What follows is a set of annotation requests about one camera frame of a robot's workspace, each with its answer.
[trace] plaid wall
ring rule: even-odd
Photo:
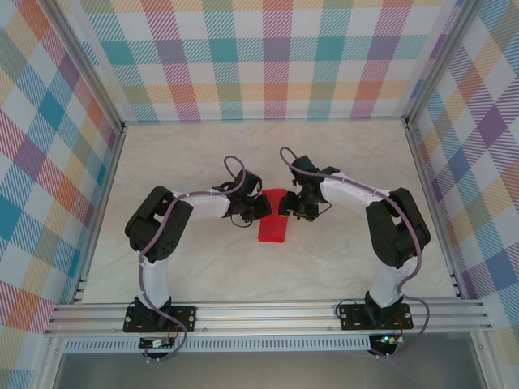
[[[444,28],[441,30],[440,37],[435,43],[434,49],[429,54],[429,58],[427,59],[426,65],[423,67],[422,73],[420,74],[420,78],[418,82],[414,85],[413,92],[411,93],[411,97],[407,101],[407,105],[405,106],[404,112],[402,116],[408,116],[411,108],[413,107],[414,102],[416,101],[416,97],[420,93],[423,83],[431,73],[432,67],[435,65],[436,59],[438,58],[438,54],[444,47],[444,44],[447,42],[448,34],[452,31],[454,25],[457,22],[458,17],[460,16],[461,9],[465,5],[466,0],[457,0],[456,4],[451,10],[450,15],[448,16],[447,23],[445,23]]]
[[[2,0],[0,388],[32,377],[54,304],[71,290],[115,139],[36,0]]]
[[[437,16],[463,3],[59,2],[122,115],[141,122],[400,117],[429,36],[453,24],[441,32]]]
[[[485,2],[417,124],[465,286],[519,387],[519,1]]]

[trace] red object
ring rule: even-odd
[[[260,242],[283,243],[286,235],[288,217],[279,216],[279,202],[286,195],[286,189],[266,189],[263,191],[272,207],[272,215],[265,216],[259,221],[258,240]]]

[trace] aluminum frame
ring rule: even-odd
[[[424,324],[425,309],[408,301],[416,333]],[[332,333],[384,334],[387,331],[342,331],[335,317],[337,301],[269,302],[193,302],[176,306],[196,306],[196,328],[189,336],[317,335]],[[491,323],[483,303],[460,298],[428,298],[431,319],[428,332],[490,331]],[[137,336],[122,331],[128,304],[74,304],[56,306],[47,335],[68,336]],[[160,336],[161,333],[146,334]]]

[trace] purple cable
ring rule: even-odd
[[[323,174],[323,173],[311,173],[311,172],[306,172],[304,170],[301,170],[301,169],[298,169],[296,168],[295,166],[293,166],[286,158],[285,156],[283,156],[283,151],[287,151],[289,152],[290,154],[292,154],[292,156],[294,157],[294,159],[297,159],[298,157],[296,156],[296,154],[289,148],[289,147],[286,147],[286,146],[283,146],[282,148],[280,148],[279,150],[279,155],[281,157],[281,159],[283,160],[283,162],[285,162],[290,169],[292,169],[293,171],[295,172],[298,172],[300,174],[305,174],[307,176],[312,176],[312,177],[321,177],[321,178],[329,178],[329,179],[332,179],[332,180],[335,180],[335,181],[339,181],[339,182],[347,182],[349,183],[350,185],[352,186],[355,186],[359,189],[362,189],[362,190],[365,190],[367,193],[370,193],[370,194],[373,194],[377,197],[380,197],[381,199],[387,201],[394,209],[395,211],[397,211],[399,217],[402,219],[402,221],[404,222],[405,226],[407,227],[407,229],[409,230],[410,232],[410,235],[413,239],[413,243],[414,243],[414,248],[416,249],[416,257],[417,257],[417,261],[416,261],[416,268],[414,269],[414,271],[409,274],[406,278],[404,278],[400,284],[398,284],[397,286],[397,291],[399,293],[401,293],[401,289],[402,289],[402,286],[409,280],[411,280],[412,278],[414,278],[418,272],[420,271],[420,269],[422,268],[422,250],[420,249],[420,243],[418,242],[418,237],[416,236],[416,232],[413,230],[413,226],[411,225],[411,222],[409,221],[409,219],[407,218],[407,216],[405,215],[405,213],[401,210],[400,207],[398,207],[397,203],[395,203],[394,201],[392,201],[388,196],[386,196],[385,194],[383,193],[380,193],[379,191],[377,191],[376,189],[373,189],[371,188],[370,186],[367,186],[367,185],[364,185],[362,184],[361,182],[356,182],[352,179],[349,179],[349,178],[345,178],[345,177],[337,177],[337,176],[332,176],[330,174]],[[419,302],[420,304],[422,304],[424,307],[425,307],[425,311],[426,311],[426,317],[425,317],[425,321],[423,323],[423,326],[422,328],[420,329],[420,332],[416,335],[416,338],[414,338],[414,342],[411,343],[411,344],[415,344],[417,342],[417,340],[423,335],[423,332],[425,332],[426,328],[427,328],[427,325],[429,324],[429,318],[431,316],[431,312],[429,310],[429,306],[427,305],[427,303],[422,299],[422,298],[419,298],[419,297],[409,297],[407,295],[405,295],[404,293],[402,294],[402,296],[404,298],[406,298],[407,300],[412,300],[412,301],[417,301]],[[400,349],[396,352],[393,353],[393,355],[397,355],[397,354],[402,354],[405,350],[407,350],[410,346],[407,346],[406,348],[403,348],[403,349]]]
[[[245,172],[245,165],[243,164],[243,162],[237,158],[236,156],[226,156],[224,158],[224,165],[225,167],[227,168],[227,171],[230,172],[229,170],[229,167],[227,166],[227,160],[228,159],[233,159],[233,160],[236,160],[240,166],[242,167],[242,170],[243,172]],[[230,195],[231,193],[235,192],[236,190],[239,190],[243,183],[245,182],[245,174],[242,174],[242,180],[240,181],[240,183],[238,184],[238,186],[234,187],[233,189],[231,190],[227,190],[225,192],[217,192],[217,195],[218,196],[222,196],[222,195]],[[173,211],[173,207],[175,206],[175,204],[182,200],[182,199],[185,199],[185,198],[188,198],[188,197],[192,197],[192,196],[212,196],[215,192],[209,192],[209,191],[197,191],[197,192],[191,192],[191,193],[185,193],[185,194],[181,194],[179,195],[175,200],[173,200],[171,202],[171,204],[169,205],[167,211],[165,212],[164,214],[164,218],[162,219],[162,222],[161,222],[161,225],[159,226],[159,229],[157,230],[157,232],[155,233],[155,235],[153,236],[152,240],[148,243],[148,245],[146,247],[144,247],[142,249],[142,251],[139,253],[139,286],[140,286],[140,291],[142,292],[143,294],[143,298],[144,300],[146,301],[146,303],[155,311],[157,312],[160,316],[164,317],[164,318],[167,318],[169,321],[175,323],[177,326],[179,326],[181,329],[182,329],[182,332],[184,333],[184,337],[182,338],[182,342],[178,345],[178,347],[169,352],[165,357],[163,358],[151,358],[149,355],[148,355],[148,350],[145,349],[144,350],[144,356],[148,359],[148,361],[155,361],[155,362],[161,362],[161,361],[166,361],[168,359],[170,359],[173,355],[175,355],[176,353],[178,353],[178,350],[180,350],[180,348],[183,347],[183,345],[186,343],[186,339],[187,339],[187,329],[186,329],[186,326],[184,326],[181,322],[179,322],[176,318],[172,317],[172,316],[169,316],[168,314],[162,312],[161,310],[159,310],[156,306],[153,305],[153,303],[151,302],[151,300],[149,299],[148,295],[146,294],[146,290],[144,289],[144,280],[143,280],[143,273],[144,273],[144,261],[146,260],[146,253],[153,247],[153,245],[157,242],[157,240],[159,239],[160,235],[162,234],[162,231],[164,230],[164,227],[165,227],[165,223],[166,221],[169,219],[169,215],[171,214],[171,212]]]

